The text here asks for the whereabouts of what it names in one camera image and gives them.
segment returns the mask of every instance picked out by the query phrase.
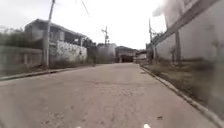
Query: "curb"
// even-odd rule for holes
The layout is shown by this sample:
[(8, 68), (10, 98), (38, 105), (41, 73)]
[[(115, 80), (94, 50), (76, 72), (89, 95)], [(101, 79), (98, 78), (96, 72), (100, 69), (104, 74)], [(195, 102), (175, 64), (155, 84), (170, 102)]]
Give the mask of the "curb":
[(187, 103), (189, 103), (191, 106), (193, 106), (195, 109), (197, 109), (202, 115), (204, 115), (209, 121), (214, 123), (218, 128), (224, 128), (224, 122), (221, 120), (214, 112), (210, 111), (206, 107), (202, 106), (198, 102), (194, 101), (181, 91), (179, 91), (176, 87), (174, 87), (170, 82), (162, 79), (161, 77), (156, 76), (152, 72), (150, 72), (145, 67), (141, 66), (141, 69), (147, 72), (149, 75), (163, 83), (167, 88), (169, 88), (171, 91), (176, 93), (178, 96), (180, 96), (182, 99), (184, 99)]
[(32, 76), (40, 76), (40, 75), (46, 75), (46, 74), (54, 74), (54, 73), (59, 73), (59, 72), (65, 72), (65, 71), (82, 69), (82, 68), (86, 68), (86, 67), (92, 67), (92, 66), (83, 66), (83, 67), (76, 67), (76, 68), (45, 70), (45, 71), (40, 71), (40, 72), (24, 73), (24, 74), (12, 75), (12, 76), (4, 76), (4, 77), (1, 77), (0, 78), (0, 81), (6, 81), (6, 80), (12, 80), (12, 79), (19, 79), (19, 78), (25, 78), (25, 77), (32, 77)]

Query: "house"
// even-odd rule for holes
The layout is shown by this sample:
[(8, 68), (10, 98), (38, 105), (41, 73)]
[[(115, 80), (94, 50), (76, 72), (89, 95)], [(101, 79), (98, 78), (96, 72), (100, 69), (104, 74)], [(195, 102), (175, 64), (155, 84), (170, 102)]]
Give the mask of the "house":
[(119, 63), (133, 62), (136, 51), (136, 49), (124, 46), (116, 47), (116, 61)]
[[(41, 45), (47, 21), (37, 19), (25, 26), (25, 32), (32, 43)], [(60, 25), (51, 23), (50, 27), (50, 62), (83, 62), (87, 59), (87, 48), (96, 45), (86, 35), (73, 32)]]

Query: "wall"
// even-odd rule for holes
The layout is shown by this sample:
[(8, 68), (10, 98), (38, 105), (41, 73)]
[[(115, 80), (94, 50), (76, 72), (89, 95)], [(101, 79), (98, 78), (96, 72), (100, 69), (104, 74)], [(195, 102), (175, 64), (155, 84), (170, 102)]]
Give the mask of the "wall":
[(163, 40), (161, 43), (157, 45), (157, 55), (159, 58), (165, 60), (171, 60), (172, 54), (171, 49), (175, 47), (175, 35), (171, 35), (170, 37)]
[(56, 56), (57, 60), (67, 60), (70, 62), (85, 61), (87, 59), (87, 49), (75, 44), (58, 42)]
[(216, 2), (179, 30), (182, 59), (216, 59), (217, 47), (214, 42), (224, 43), (223, 7), (224, 0)]
[(98, 46), (98, 60), (102, 62), (108, 62), (108, 61), (114, 61), (115, 59), (115, 51), (116, 44), (107, 44), (107, 45), (102, 45)]
[(39, 49), (0, 46), (0, 71), (29, 69), (41, 65)]

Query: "white wall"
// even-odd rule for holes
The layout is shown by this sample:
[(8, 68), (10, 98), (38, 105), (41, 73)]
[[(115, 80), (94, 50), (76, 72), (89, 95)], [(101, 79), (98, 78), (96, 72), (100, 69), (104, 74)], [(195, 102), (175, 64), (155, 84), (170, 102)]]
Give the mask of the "white wall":
[(221, 0), (179, 30), (182, 59), (216, 59), (213, 42), (224, 43), (223, 7)]
[(166, 60), (171, 60), (172, 55), (170, 53), (170, 50), (172, 47), (175, 47), (175, 35), (174, 34), (157, 45), (158, 56), (163, 59), (166, 59)]
[(66, 42), (57, 43), (57, 60), (67, 60), (71, 62), (85, 61), (87, 59), (87, 49), (75, 44)]

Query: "road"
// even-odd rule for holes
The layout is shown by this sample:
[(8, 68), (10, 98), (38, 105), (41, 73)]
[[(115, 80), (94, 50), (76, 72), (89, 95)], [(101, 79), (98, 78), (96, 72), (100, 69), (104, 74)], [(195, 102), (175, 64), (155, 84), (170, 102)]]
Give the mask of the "road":
[(0, 128), (215, 128), (136, 64), (0, 82)]

